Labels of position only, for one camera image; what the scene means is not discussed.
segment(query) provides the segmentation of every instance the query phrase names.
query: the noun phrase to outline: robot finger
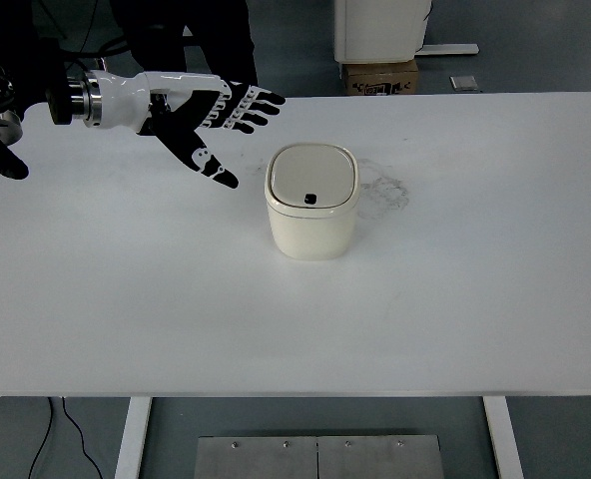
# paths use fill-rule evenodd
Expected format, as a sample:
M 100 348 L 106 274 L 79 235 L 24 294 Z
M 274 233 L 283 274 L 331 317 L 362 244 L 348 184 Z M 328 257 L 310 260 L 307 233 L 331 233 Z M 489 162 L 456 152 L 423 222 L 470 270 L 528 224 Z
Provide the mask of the robot finger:
M 256 96 L 256 100 L 260 102 L 267 102 L 274 105 L 284 105 L 285 98 L 281 97 L 280 95 L 270 92 L 268 90 L 264 90 L 258 93 Z
M 277 115 L 280 112 L 278 107 L 270 105 L 269 103 L 253 102 L 248 106 L 248 109 L 263 112 L 265 115 Z

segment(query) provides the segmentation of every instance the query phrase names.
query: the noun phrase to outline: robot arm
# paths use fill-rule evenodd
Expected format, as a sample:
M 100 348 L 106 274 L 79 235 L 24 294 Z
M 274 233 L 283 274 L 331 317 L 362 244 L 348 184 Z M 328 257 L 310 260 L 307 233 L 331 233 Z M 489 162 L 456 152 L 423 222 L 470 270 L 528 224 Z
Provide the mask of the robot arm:
M 276 115 L 278 105 L 285 102 L 267 90 L 215 75 L 145 72 L 123 78 L 92 71 L 83 80 L 73 80 L 62 69 L 46 75 L 51 80 L 47 100 L 54 123 L 80 119 L 90 128 L 126 126 L 140 135 L 155 135 L 187 167 L 230 188 L 238 179 L 209 152 L 196 130 L 224 128 L 250 134 L 266 125 L 267 116 Z M 0 173 L 22 179 L 29 174 L 27 167 L 6 148 L 22 135 L 13 97 L 13 84 L 0 66 Z
M 90 128 L 126 126 L 155 135 L 187 167 L 230 188 L 238 180 L 209 152 L 196 129 L 250 134 L 285 102 L 258 87 L 191 73 L 145 72 L 123 78 L 92 71 L 82 81 L 70 81 L 69 91 L 71 118 L 82 119 Z M 54 121 L 69 123 L 71 118 Z

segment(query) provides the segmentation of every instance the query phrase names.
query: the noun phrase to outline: metal frame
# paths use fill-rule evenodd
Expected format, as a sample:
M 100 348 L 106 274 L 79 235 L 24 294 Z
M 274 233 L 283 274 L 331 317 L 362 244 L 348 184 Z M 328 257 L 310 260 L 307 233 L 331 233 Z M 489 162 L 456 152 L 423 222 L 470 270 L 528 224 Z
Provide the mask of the metal frame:
M 506 397 L 482 399 L 499 479 L 524 479 Z M 132 397 L 129 401 L 115 479 L 138 479 L 151 405 L 151 397 Z

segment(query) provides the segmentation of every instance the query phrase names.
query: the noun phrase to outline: person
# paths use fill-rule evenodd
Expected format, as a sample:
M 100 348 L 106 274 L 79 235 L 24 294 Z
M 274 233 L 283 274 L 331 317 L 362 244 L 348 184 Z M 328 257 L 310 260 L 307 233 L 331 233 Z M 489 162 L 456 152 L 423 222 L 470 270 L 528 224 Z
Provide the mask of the person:
M 258 84 L 245 0 L 110 0 L 132 56 L 146 71 L 186 72 L 188 27 L 214 75 Z

